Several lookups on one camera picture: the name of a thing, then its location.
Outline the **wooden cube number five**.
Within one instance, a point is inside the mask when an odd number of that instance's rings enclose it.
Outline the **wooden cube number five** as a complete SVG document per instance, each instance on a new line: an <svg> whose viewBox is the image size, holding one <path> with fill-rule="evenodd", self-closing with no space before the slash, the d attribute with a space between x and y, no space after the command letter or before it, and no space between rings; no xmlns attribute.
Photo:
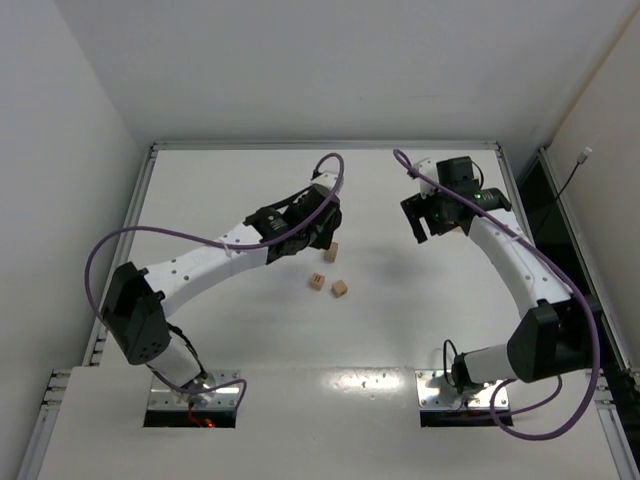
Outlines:
<svg viewBox="0 0 640 480"><path fill-rule="evenodd" d="M327 263L334 263L337 259L339 245L337 242L332 242L330 246L324 251L323 259Z"/></svg>

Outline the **wooden cube with stripes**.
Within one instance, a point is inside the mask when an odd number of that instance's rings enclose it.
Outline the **wooden cube with stripes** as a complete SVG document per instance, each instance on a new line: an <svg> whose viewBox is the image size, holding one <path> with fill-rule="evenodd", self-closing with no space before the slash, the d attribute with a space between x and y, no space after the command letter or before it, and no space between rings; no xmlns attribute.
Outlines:
<svg viewBox="0 0 640 480"><path fill-rule="evenodd" d="M325 285L326 277L318 272L314 272L310 279L309 285L314 290L320 291Z"/></svg>

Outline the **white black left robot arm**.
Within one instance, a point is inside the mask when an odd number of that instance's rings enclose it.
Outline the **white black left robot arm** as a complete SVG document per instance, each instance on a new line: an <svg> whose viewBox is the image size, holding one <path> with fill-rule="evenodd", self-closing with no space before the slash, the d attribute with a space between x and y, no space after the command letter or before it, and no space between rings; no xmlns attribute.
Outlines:
<svg viewBox="0 0 640 480"><path fill-rule="evenodd" d="M342 221L339 199L319 184L249 215L214 245L138 268L120 265L101 318L127 361L146 365L180 393L202 393L206 375L195 349L169 319L199 294L250 269L306 248L327 249Z"/></svg>

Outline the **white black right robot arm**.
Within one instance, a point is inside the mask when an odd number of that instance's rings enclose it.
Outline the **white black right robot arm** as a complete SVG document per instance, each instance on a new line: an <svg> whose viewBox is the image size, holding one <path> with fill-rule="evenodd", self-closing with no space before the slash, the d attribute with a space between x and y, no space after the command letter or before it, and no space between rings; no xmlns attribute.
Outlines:
<svg viewBox="0 0 640 480"><path fill-rule="evenodd" d="M420 182L419 192L401 203L416 240L461 229L489 259L520 315L507 342L455 354L452 386L465 392L497 380L532 383L592 367L599 303L541 259L508 198L484 187L475 162L464 156L412 163L401 151L394 155Z"/></svg>

